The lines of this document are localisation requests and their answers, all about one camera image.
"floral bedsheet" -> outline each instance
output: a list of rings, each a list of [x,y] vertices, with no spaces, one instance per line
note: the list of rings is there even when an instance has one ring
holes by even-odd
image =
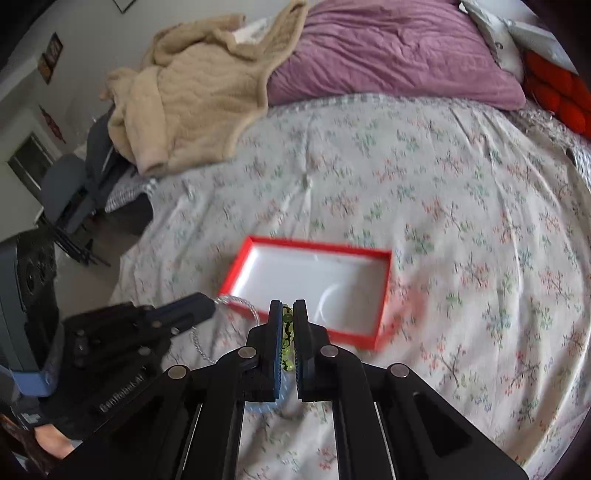
[[[391,249],[386,346],[532,479],[591,405],[591,195],[563,150],[475,102],[354,95],[276,108],[228,163],[151,190],[154,221],[121,260],[113,301],[215,296],[250,234]],[[198,329],[212,357],[252,323]],[[207,363],[190,334],[164,366]],[[336,479],[330,404],[248,405],[238,478]]]

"framed picture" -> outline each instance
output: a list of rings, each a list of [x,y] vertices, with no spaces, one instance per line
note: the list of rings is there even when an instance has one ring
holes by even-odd
[[[39,73],[41,73],[45,83],[49,85],[51,76],[53,75],[53,68],[49,66],[49,62],[47,61],[46,55],[44,53],[41,54],[41,58],[37,63],[37,70],[39,70]]]
[[[51,36],[51,40],[49,41],[49,45],[45,51],[45,59],[52,70],[56,68],[57,61],[59,60],[61,51],[63,49],[64,45],[61,43],[57,33],[54,33]]]
[[[129,7],[135,2],[135,0],[113,0],[119,11],[124,14]]]

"wall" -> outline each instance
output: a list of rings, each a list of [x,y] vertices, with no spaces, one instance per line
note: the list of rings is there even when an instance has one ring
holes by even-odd
[[[8,165],[9,158],[31,132],[54,158],[61,155],[60,148],[52,141],[53,136],[29,107],[32,88],[31,80],[26,79],[0,102],[0,241],[33,228],[35,216],[41,209],[37,199]]]
[[[39,58],[53,32],[64,44],[49,85],[35,75],[32,98],[54,118],[68,145],[104,113],[98,98],[112,69],[136,66],[161,28],[231,12],[248,20],[276,14],[287,0],[137,0],[121,14],[112,0],[57,0],[31,27],[13,52],[6,76],[31,57]]]
[[[41,204],[14,174],[0,163],[0,241],[34,227]]]

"metal pivot pin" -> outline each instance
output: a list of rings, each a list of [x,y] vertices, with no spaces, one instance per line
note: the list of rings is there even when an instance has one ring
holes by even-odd
[[[175,365],[168,370],[168,376],[173,380],[179,380],[187,375],[187,369],[182,365]]]
[[[320,349],[320,353],[322,353],[323,356],[331,358],[339,354],[339,349],[334,345],[324,345],[324,347]]]
[[[390,373],[398,378],[406,378],[410,370],[404,364],[394,364],[390,367]]]
[[[240,348],[240,350],[238,350],[238,355],[241,358],[252,358],[256,355],[256,348],[251,346],[243,346]]]

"black speaker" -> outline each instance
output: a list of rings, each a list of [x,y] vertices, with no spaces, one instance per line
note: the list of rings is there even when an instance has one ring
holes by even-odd
[[[56,387],[63,329],[53,281],[51,230],[37,228],[0,243],[0,364],[25,395]]]

